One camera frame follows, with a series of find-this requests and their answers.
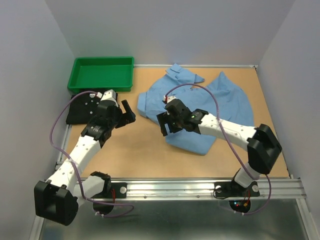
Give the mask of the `light blue long sleeve shirt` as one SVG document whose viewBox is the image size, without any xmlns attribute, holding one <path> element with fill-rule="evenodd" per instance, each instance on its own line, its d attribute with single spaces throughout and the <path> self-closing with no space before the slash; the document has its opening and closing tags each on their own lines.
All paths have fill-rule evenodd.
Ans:
<svg viewBox="0 0 320 240">
<path fill-rule="evenodd" d="M 190 85 L 202 82 L 203 77 L 174 64 L 148 91 L 139 94 L 138 113 L 157 123 L 157 115 L 165 110 L 162 102 L 164 95 L 178 86 L 171 95 L 180 99 L 190 110 L 201 109 L 211 114 L 219 112 L 223 120 L 245 126 L 254 125 L 253 110 L 247 95 L 224 72 L 206 85 L 206 89 L 192 88 Z"/>
</svg>

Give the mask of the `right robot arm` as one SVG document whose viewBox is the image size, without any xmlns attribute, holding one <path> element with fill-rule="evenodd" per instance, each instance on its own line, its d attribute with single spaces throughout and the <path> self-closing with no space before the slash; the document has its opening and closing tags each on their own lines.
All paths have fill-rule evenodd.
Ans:
<svg viewBox="0 0 320 240">
<path fill-rule="evenodd" d="M 268 125 L 240 125 L 202 109 L 190 111 L 175 97 L 171 97 L 164 108 L 165 112 L 157 115 L 163 136 L 186 130 L 224 139 L 230 147 L 236 145 L 247 152 L 248 162 L 241 163 L 241 168 L 230 182 L 231 192 L 235 195 L 246 192 L 260 175 L 268 175 L 282 152 L 280 142 Z"/>
</svg>

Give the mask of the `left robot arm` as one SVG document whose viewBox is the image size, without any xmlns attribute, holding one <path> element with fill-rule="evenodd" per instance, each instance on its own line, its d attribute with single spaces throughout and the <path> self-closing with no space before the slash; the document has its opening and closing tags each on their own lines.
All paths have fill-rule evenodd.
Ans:
<svg viewBox="0 0 320 240">
<path fill-rule="evenodd" d="M 34 187 L 35 214 L 68 226 L 86 201 L 102 205 L 96 215 L 109 217 L 117 191 L 107 173 L 95 171 L 82 181 L 81 173 L 111 137 L 112 131 L 135 122 L 136 115 L 127 100 L 119 106 L 114 98 L 101 100 L 95 115 L 82 130 L 78 141 L 58 170 Z"/>
</svg>

